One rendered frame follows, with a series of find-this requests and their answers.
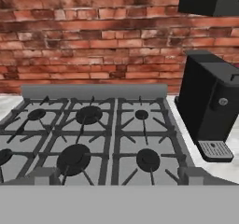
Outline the black coffee machine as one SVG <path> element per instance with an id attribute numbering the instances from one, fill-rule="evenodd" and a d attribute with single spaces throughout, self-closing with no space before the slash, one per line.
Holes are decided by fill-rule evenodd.
<path id="1" fill-rule="evenodd" d="M 226 145 L 239 116 L 239 68 L 207 50 L 188 50 L 176 108 L 208 162 L 230 162 Z"/>

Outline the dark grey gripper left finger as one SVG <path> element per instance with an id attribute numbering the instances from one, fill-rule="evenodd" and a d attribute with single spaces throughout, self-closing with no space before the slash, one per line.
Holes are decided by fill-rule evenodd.
<path id="1" fill-rule="evenodd" d="M 24 177 L 5 182 L 9 186 L 55 186 L 60 185 L 60 171 L 56 167 L 37 167 Z"/>

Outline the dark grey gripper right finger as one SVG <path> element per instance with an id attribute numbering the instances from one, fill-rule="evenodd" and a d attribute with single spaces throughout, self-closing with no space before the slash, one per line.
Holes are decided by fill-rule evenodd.
<path id="1" fill-rule="evenodd" d="M 182 185 L 187 186 L 236 186 L 236 183 L 210 175 L 201 167 L 179 167 L 177 174 Z"/>

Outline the grey gas hob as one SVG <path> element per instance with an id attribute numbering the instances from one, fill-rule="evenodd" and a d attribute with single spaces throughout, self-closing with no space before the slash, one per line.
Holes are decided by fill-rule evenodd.
<path id="1" fill-rule="evenodd" d="M 60 185 L 182 185 L 195 167 L 166 100 L 148 85 L 24 85 L 0 120 L 0 185 L 56 167 Z"/>

